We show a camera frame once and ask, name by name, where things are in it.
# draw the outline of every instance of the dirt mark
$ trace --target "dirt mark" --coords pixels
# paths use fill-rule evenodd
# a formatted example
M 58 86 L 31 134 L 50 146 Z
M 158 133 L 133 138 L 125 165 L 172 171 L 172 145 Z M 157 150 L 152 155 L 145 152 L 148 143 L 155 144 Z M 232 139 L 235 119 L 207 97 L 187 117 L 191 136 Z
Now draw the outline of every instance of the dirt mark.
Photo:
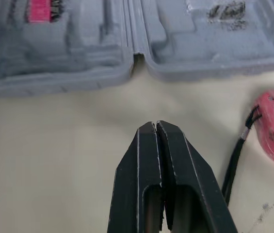
M 268 136 L 269 136 L 269 139 L 272 140 L 272 141 L 274 142 L 274 131 L 269 130 Z
M 251 229 L 248 231 L 248 233 L 253 233 L 253 230 L 255 229 L 256 226 L 262 224 L 265 221 L 265 218 L 269 215 L 271 210 L 274 208 L 274 203 L 269 204 L 268 202 L 264 203 L 262 205 L 263 211 L 261 214 L 257 217 L 256 221 L 254 222 L 253 226 Z
M 215 5 L 207 13 L 209 23 L 219 22 L 228 31 L 244 30 L 247 26 L 245 2 L 233 1 L 225 5 Z

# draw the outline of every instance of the white table surface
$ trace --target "white table surface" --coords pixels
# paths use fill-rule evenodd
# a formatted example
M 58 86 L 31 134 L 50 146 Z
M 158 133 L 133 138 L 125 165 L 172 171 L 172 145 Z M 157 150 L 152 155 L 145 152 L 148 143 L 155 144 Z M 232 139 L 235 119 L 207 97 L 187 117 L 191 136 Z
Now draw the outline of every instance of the white table surface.
M 142 68 L 118 87 L 0 99 L 0 233 L 106 232 L 115 169 L 148 121 L 178 125 L 222 185 L 250 106 L 269 88 L 274 72 L 162 83 Z M 274 162 L 255 130 L 229 208 L 239 233 L 274 233 Z

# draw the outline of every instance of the tool case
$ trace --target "tool case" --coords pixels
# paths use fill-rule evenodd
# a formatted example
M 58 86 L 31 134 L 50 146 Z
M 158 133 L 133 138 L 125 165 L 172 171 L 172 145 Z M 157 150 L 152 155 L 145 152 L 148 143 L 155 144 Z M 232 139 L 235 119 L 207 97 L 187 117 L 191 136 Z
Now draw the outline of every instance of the tool case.
M 0 0 L 0 97 L 118 85 L 134 54 L 163 81 L 274 70 L 274 0 L 60 0 L 42 15 L 34 4 Z

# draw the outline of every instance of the black cord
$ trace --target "black cord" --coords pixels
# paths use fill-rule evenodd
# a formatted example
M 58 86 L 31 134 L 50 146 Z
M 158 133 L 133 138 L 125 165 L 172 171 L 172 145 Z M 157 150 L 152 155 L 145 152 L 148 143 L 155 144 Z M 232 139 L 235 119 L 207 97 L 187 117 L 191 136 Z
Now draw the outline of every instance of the black cord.
M 236 144 L 236 146 L 233 150 L 233 153 L 230 157 L 230 160 L 229 160 L 229 165 L 228 165 L 228 168 L 227 168 L 227 171 L 225 174 L 224 183 L 223 183 L 223 187 L 222 187 L 222 194 L 223 194 L 223 197 L 224 197 L 227 205 L 229 204 L 232 186 L 233 186 L 233 182 L 234 182 L 235 175 L 236 175 L 237 164 L 239 161 L 239 157 L 240 157 L 240 153 L 241 153 L 243 144 L 247 139 L 247 136 L 249 134 L 249 131 L 250 131 L 253 123 L 262 117 L 262 115 L 257 115 L 256 117 L 253 117 L 254 113 L 258 110 L 258 108 L 259 108 L 259 106 L 256 106 L 254 109 L 252 109 L 250 115 L 248 116 L 248 118 L 245 122 L 245 129 L 244 129 L 241 137 L 238 139 L 237 144 Z

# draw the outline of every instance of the gray case lid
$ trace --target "gray case lid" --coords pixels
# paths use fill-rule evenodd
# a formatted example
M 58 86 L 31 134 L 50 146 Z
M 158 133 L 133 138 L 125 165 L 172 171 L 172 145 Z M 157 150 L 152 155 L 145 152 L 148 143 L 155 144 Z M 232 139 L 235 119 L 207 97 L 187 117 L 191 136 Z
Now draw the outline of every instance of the gray case lid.
M 0 97 L 118 85 L 144 54 L 164 81 L 274 70 L 274 0 L 63 0 L 28 23 L 28 0 L 0 0 Z

